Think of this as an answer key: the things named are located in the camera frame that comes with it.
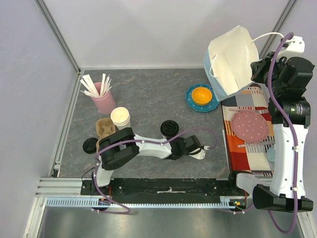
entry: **black lid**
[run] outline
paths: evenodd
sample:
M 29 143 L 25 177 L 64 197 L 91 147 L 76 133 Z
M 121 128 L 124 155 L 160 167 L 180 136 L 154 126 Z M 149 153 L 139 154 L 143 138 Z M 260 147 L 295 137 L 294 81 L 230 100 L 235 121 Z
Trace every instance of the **black lid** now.
M 87 140 L 85 140 L 84 144 L 83 144 L 83 150 L 87 153 L 87 154 L 94 154 L 97 151 L 97 141 L 98 139 L 96 138 L 89 138 Z
M 178 134 L 179 126 L 173 120 L 166 120 L 160 126 L 160 132 L 166 137 L 173 137 Z

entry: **pink cup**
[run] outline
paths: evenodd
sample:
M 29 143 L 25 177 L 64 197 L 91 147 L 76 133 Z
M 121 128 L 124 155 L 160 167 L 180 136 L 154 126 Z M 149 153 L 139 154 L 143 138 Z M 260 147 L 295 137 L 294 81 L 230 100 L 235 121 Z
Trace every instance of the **pink cup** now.
M 98 93 L 100 93 L 101 82 L 95 83 L 95 87 Z M 115 101 L 110 91 L 108 91 L 104 96 L 100 98 L 91 97 L 91 99 L 94 101 L 100 113 L 110 114 L 112 110 L 115 109 Z

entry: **checkered cloth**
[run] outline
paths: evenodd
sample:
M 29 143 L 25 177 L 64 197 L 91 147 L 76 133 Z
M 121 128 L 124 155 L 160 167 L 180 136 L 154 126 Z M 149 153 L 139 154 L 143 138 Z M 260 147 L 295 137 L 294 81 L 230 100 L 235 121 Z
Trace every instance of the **checkered cloth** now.
M 272 145 L 256 145 L 238 148 L 238 145 L 246 144 L 238 138 L 232 130 L 231 120 L 237 112 L 229 111 L 230 108 L 265 110 L 268 107 L 266 96 L 259 84 L 252 84 L 241 94 L 222 101 L 225 136 L 227 141 L 228 162 L 231 171 L 245 170 L 252 173 L 271 176 L 273 166 L 266 157 L 266 152 Z M 269 113 L 261 114 L 267 121 L 269 134 L 264 141 L 274 140 L 272 119 Z

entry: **white cup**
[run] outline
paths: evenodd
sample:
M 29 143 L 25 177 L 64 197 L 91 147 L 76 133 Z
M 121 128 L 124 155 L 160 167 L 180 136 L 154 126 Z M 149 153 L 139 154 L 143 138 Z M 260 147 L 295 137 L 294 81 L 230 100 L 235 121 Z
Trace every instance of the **white cup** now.
M 110 118 L 119 130 L 131 127 L 130 114 L 126 108 L 119 107 L 111 112 Z

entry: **white bag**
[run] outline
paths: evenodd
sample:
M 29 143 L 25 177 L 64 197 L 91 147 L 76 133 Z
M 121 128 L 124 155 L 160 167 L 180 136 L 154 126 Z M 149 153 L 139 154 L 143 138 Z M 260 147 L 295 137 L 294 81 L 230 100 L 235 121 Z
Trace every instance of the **white bag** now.
M 250 64 L 259 61 L 258 49 L 242 26 L 212 40 L 204 57 L 204 68 L 217 100 L 240 93 L 252 81 Z

